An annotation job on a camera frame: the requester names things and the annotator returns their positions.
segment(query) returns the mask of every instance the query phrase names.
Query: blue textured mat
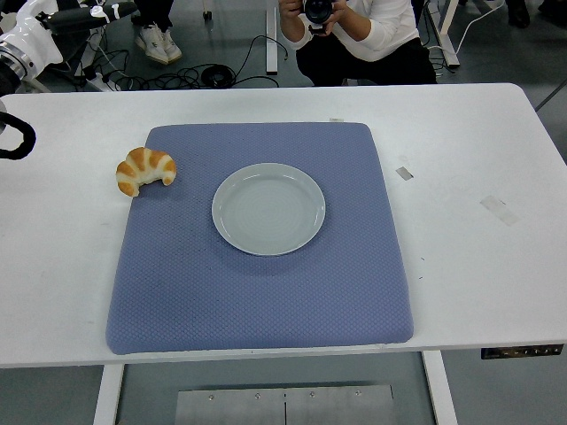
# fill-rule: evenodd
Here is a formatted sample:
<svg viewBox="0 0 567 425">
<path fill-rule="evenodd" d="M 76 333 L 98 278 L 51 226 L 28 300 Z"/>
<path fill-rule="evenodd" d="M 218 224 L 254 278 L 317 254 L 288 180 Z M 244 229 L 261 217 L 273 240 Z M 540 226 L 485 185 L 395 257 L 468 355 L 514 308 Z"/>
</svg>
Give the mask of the blue textured mat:
<svg viewBox="0 0 567 425">
<path fill-rule="evenodd" d="M 133 199 L 106 340 L 117 354 L 399 343 L 413 335 L 408 285 L 369 129 L 354 123 L 154 128 L 147 147 L 174 183 Z M 307 245 L 279 257 L 232 247 L 211 217 L 236 170 L 295 166 L 327 212 Z"/>
</svg>

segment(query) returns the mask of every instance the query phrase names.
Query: hand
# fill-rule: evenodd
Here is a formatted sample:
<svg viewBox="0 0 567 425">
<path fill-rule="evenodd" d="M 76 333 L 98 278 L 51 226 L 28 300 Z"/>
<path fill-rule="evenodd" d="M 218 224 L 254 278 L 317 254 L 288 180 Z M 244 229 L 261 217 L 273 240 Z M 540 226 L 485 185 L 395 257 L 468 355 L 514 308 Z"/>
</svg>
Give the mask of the hand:
<svg viewBox="0 0 567 425">
<path fill-rule="evenodd" d="M 347 10 L 348 6 L 346 5 L 346 0 L 335 0 L 333 2 L 333 13 L 323 23 L 325 25 L 325 34 L 322 34 L 323 36 L 331 33 L 335 23 L 339 22 L 343 18 Z"/>
<path fill-rule="evenodd" d="M 278 0 L 280 17 L 291 19 L 299 16 L 301 12 L 301 0 Z"/>
</svg>

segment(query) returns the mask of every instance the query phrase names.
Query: black pants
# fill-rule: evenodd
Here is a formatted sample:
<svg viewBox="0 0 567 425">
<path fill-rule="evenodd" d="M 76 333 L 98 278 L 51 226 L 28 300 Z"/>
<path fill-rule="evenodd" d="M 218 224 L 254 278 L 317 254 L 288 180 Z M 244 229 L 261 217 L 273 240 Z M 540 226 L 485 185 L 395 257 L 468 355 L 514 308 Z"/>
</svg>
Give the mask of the black pants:
<svg viewBox="0 0 567 425">
<path fill-rule="evenodd" d="M 0 0 L 0 12 L 12 13 L 17 12 L 27 0 Z"/>
<path fill-rule="evenodd" d="M 385 58 L 367 62 L 355 58 L 334 34 L 315 36 L 296 51 L 296 59 L 301 73 L 316 87 L 340 86 L 345 78 L 370 80 L 380 86 L 436 83 L 429 51 L 419 38 Z"/>
<path fill-rule="evenodd" d="M 166 31 L 173 24 L 169 20 L 169 12 L 174 0 L 134 0 L 138 10 L 142 25 L 156 24 L 161 31 Z"/>
</svg>

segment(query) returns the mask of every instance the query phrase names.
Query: tape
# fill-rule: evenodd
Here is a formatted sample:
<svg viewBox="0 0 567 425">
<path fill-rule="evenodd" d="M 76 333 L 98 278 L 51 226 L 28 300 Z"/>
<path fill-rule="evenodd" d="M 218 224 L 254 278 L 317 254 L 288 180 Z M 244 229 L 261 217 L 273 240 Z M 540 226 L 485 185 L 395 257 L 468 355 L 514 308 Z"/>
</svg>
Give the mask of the tape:
<svg viewBox="0 0 567 425">
<path fill-rule="evenodd" d="M 401 178 L 406 181 L 414 178 L 414 175 L 412 175 L 404 166 L 402 168 L 398 168 L 396 173 L 398 173 Z"/>
<path fill-rule="evenodd" d="M 494 216 L 500 219 L 504 224 L 512 226 L 520 220 L 500 199 L 493 197 L 485 197 L 480 204 L 490 211 Z"/>
<path fill-rule="evenodd" d="M 120 7 L 119 4 L 113 4 L 112 8 L 114 9 L 114 18 L 120 19 L 120 14 L 118 13 L 118 8 Z"/>
</svg>

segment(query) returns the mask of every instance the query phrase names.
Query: shoe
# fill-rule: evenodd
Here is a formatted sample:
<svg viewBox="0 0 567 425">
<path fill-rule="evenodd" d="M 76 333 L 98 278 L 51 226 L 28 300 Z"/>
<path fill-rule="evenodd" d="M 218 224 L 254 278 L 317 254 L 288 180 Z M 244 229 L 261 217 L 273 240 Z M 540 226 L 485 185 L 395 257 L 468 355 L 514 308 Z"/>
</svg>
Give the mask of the shoe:
<svg viewBox="0 0 567 425">
<path fill-rule="evenodd" d="M 171 38 L 171 31 L 167 30 L 165 33 L 163 33 L 163 41 L 164 50 L 167 54 L 167 60 L 171 64 L 172 62 L 175 62 L 178 58 L 180 58 L 182 56 L 182 53 L 179 50 L 179 47 L 177 47 L 177 44 L 175 44 L 174 40 Z"/>
<path fill-rule="evenodd" d="M 525 6 L 525 0 L 506 0 L 508 5 L 508 23 L 518 28 L 528 28 L 530 13 Z"/>
<path fill-rule="evenodd" d="M 164 49 L 163 33 L 157 25 L 143 27 L 136 37 L 137 46 L 145 51 L 145 56 L 163 65 L 169 63 L 167 53 Z"/>
</svg>

